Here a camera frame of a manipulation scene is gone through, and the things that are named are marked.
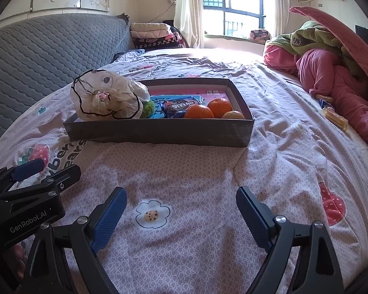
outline yellow fruit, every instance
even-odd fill
[[[227,112],[222,116],[222,118],[227,120],[244,120],[245,117],[242,113],[238,112],[237,110],[234,110],[232,112]]]
[[[184,118],[214,118],[214,114],[206,106],[192,105],[187,109]]]
[[[215,118],[221,118],[225,113],[233,110],[232,104],[225,98],[213,99],[207,107],[211,109]]]

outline open tray box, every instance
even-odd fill
[[[64,122],[72,141],[91,140],[100,143],[133,142],[153,144],[187,144],[200,146],[247,147],[254,119],[236,86],[221,78],[169,78],[140,81],[152,94],[159,89],[208,89],[223,91],[234,110],[245,120],[228,119],[131,119],[85,122],[75,113]]]

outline green plush ball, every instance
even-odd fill
[[[155,112],[155,106],[153,101],[143,101],[143,112],[140,115],[140,118],[150,118],[152,114]]]

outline headboard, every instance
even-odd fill
[[[66,13],[0,29],[0,136],[29,107],[130,47],[126,15]]]

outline blue gripper pad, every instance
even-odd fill
[[[29,161],[23,165],[14,168],[11,175],[11,180],[14,182],[21,182],[24,179],[30,178],[32,175],[39,173],[45,167],[44,161],[41,158]]]
[[[273,246],[271,237],[275,224],[272,212],[256,199],[248,187],[241,187],[236,193],[236,204],[246,222],[256,244],[269,252]]]
[[[127,192],[123,188],[116,188],[102,206],[105,211],[94,226],[94,239],[90,246],[94,254],[107,246],[127,206]]]

